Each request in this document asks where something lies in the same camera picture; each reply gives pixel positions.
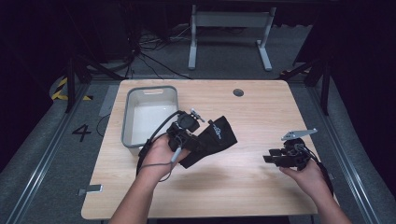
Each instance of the yellow and black tape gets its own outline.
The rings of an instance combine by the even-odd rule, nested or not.
[[[55,93],[52,94],[52,100],[68,100],[67,95],[61,95],[61,91],[64,88],[64,85],[67,83],[67,77],[64,77],[59,83],[58,87],[55,90]],[[82,100],[93,100],[93,96],[86,95]]]

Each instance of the black pouch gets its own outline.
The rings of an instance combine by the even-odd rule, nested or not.
[[[210,120],[209,126],[198,135],[198,141],[201,143],[199,148],[180,161],[186,169],[203,157],[221,152],[238,142],[230,123],[224,116],[214,122]]]

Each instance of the human arm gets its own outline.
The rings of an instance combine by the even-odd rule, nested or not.
[[[317,164],[310,160],[302,171],[280,167],[279,170],[293,178],[298,186],[312,198],[318,209],[321,223],[351,223],[329,191]]]
[[[109,223],[143,224],[147,222],[152,196],[158,182],[183,158],[189,151],[183,149],[174,163],[169,163],[174,152],[168,146],[168,136],[159,137],[148,151],[142,169],[134,183],[121,201]]]

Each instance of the white metal desk frame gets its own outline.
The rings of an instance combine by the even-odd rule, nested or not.
[[[262,40],[257,40],[257,47],[262,56],[265,71],[271,71],[272,66],[265,50],[265,43],[271,30],[275,16],[275,7],[269,12],[212,12],[197,11],[196,5],[192,6],[191,13],[191,47],[189,58],[189,69],[195,69],[197,54],[197,26],[221,26],[221,27],[259,27],[264,28]]]

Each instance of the light wood tabletop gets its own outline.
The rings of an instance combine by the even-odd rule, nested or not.
[[[121,140],[127,93],[136,87],[169,85],[177,89],[178,108],[194,108],[208,121],[230,122],[238,143],[207,156],[189,169],[177,165],[159,183],[148,217],[245,217],[315,214],[317,208],[297,184],[272,163],[268,149],[282,148],[281,137],[306,127],[285,81],[281,80],[125,80],[120,88],[93,170],[81,214],[109,219],[135,178],[138,157]],[[241,97],[233,91],[244,92]],[[194,133],[198,135],[207,123]],[[310,136],[306,146],[318,155]]]

